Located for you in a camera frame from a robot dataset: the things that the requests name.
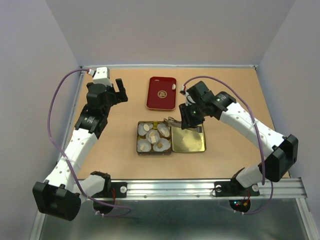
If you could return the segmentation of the rectangular white chocolate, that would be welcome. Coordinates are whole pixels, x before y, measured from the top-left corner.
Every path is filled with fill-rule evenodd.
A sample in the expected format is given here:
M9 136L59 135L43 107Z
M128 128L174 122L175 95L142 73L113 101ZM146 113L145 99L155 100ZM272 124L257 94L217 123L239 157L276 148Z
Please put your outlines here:
M167 137L167 131L164 129L164 128L161 128L160 129L160 132L165 136L165 137Z

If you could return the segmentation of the round brown-white chocolate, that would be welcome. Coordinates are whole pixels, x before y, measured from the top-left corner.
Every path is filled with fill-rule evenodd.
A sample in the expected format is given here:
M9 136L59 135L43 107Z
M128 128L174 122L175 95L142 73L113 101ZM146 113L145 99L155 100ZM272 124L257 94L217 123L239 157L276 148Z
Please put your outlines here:
M157 143L157 147L158 147L159 149L162 149L162 148L164 147L164 145L163 145L162 142L158 142L158 143Z

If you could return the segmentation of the square white chocolate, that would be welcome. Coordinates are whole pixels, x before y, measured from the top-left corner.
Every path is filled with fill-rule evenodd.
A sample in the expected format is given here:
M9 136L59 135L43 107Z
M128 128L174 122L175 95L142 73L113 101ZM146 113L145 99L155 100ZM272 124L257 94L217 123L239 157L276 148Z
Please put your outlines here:
M155 136L150 137L151 143L155 144L157 142L157 138Z

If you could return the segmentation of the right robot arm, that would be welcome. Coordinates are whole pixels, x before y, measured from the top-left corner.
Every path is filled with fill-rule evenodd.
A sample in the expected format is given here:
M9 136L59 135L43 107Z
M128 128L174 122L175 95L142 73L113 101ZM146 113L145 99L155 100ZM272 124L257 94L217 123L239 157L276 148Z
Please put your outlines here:
M215 118L238 131L260 151L259 164L239 170L230 182L231 192L242 195L248 187L269 180L279 182L296 163L298 139L278 133L253 116L248 106L239 104L240 97L225 91L214 94L203 81L192 87L181 87L185 102L179 105L181 120L177 127L197 130L206 117Z

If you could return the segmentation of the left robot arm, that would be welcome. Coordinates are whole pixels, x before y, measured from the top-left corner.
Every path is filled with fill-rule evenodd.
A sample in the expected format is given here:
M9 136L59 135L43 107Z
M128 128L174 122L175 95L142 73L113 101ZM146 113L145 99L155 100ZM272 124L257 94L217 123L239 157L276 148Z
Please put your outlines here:
M116 197L111 176L100 171L79 181L77 173L91 148L98 141L108 123L112 106L127 102L128 96L122 79L116 79L118 91L113 85L90 82L86 85L87 103L75 124L71 139L61 158L43 182L36 182L32 193L39 212L72 221L82 203L93 196Z

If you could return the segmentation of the chocolate tin base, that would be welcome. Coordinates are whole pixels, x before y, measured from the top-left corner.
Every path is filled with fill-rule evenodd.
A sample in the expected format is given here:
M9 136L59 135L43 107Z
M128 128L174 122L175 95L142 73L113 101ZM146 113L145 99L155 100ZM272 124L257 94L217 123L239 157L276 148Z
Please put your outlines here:
M139 121L136 134L139 156L168 156L172 153L172 131L164 121Z

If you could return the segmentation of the oval white chocolate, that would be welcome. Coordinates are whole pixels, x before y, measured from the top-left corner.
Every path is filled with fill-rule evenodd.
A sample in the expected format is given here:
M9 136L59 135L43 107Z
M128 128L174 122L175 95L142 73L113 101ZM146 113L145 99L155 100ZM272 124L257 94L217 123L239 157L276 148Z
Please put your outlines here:
M143 129L148 132L150 130L150 126L148 124L144 124Z

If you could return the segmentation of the top right paper cup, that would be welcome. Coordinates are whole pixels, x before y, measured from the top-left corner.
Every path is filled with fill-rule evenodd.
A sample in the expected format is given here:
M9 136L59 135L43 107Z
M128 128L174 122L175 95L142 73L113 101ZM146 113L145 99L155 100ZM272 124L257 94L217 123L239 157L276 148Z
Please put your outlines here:
M167 136L164 136L164 135L160 132L161 129L165 129L165 130L167 131ZM170 135L171 135L170 128L169 128L167 125L165 125L164 123L159 123L159 124L157 125L157 130L158 130L158 132L159 132L163 137L165 137L165 138L169 138Z

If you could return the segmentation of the paper cup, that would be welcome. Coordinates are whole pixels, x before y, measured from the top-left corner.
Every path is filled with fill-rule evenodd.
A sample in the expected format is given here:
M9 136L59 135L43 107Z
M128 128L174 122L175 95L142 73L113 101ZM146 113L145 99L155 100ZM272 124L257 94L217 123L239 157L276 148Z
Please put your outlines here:
M167 136L164 136L164 135L160 132L161 129L165 129L165 130L167 131ZM159 123L159 124L157 125L157 130L158 130L158 132L159 132L163 137L165 137L165 138L169 138L170 135L171 135L170 128L169 128L167 125L165 125L164 123Z
M151 143L151 144L156 144L159 139L160 139L160 134L157 130L151 129L147 134L146 134L146 139Z
M163 143L163 148L158 148L157 143ZM153 145L153 150L156 152L164 152L171 147L171 143L166 138L160 138L159 141Z
M138 131L138 134L140 135L140 136L145 136L146 134L147 134L147 132L149 132L149 131L145 131L144 130L144 124L148 124L149 125L149 127L150 127L150 130L153 128L153 124L152 123L149 123L149 122L141 122L141 123L139 123L138 124L138 129L137 129L137 131Z
M144 151L140 151L140 146L145 145ZM137 152L138 153L146 153L151 150L152 146L151 143L147 139L140 139L137 141Z

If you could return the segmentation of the centre paper cup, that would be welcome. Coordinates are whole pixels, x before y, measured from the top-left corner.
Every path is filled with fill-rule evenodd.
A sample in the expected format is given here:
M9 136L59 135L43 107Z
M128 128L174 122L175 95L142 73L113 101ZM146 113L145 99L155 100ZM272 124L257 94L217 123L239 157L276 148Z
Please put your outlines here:
M151 144L156 144L159 139L160 139L160 134L157 130L151 129L147 134L146 134L146 139L151 143Z

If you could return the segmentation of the red lacquer tray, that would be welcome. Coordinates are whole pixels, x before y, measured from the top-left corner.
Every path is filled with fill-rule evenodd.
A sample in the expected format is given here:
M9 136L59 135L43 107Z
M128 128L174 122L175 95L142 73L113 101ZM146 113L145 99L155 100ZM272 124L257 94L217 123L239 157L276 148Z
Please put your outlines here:
M155 111L173 111L176 108L177 80L174 77L153 76L149 79L146 107Z

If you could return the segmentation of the bottom left paper cup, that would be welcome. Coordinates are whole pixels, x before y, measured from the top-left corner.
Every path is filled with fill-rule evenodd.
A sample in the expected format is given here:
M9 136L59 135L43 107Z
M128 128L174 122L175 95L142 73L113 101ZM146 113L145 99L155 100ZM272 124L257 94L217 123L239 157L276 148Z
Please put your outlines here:
M145 145L144 151L140 151L140 146ZM146 153L151 150L152 146L151 143L147 139L140 139L137 141L137 152L138 153Z

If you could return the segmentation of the top left paper cup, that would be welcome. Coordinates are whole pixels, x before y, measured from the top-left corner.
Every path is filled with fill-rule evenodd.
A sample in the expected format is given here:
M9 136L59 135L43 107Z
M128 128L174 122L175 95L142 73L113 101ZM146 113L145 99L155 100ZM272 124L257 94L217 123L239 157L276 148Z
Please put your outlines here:
M147 134L147 132L149 132L149 131L145 131L144 130L144 124L148 124L149 125L149 127L150 127L150 130L153 128L153 124L152 123L149 123L149 122L141 122L141 123L139 123L138 124L138 129L137 129L137 131L138 131L138 134L140 135L140 136L145 136L146 134Z

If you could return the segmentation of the metal front plate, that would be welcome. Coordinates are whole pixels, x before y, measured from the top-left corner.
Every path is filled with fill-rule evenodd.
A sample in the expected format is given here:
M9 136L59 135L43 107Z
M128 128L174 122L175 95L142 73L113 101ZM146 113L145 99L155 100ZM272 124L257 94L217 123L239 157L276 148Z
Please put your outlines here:
M85 203L73 221L46 216L33 240L306 240L297 202L274 199L242 215L226 200L133 201L123 217L95 215Z

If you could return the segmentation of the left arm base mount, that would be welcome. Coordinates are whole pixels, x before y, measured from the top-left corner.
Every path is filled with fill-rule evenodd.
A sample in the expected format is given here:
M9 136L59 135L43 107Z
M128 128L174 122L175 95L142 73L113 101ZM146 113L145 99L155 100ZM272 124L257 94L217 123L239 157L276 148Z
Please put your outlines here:
M110 205L115 205L116 199L123 199L127 197L127 186L128 183L125 181L112 182L111 176L108 173L100 171L94 171L90 174L91 176L99 176L104 179L103 189L96 191L91 197L95 199L111 199L112 201L104 201Z

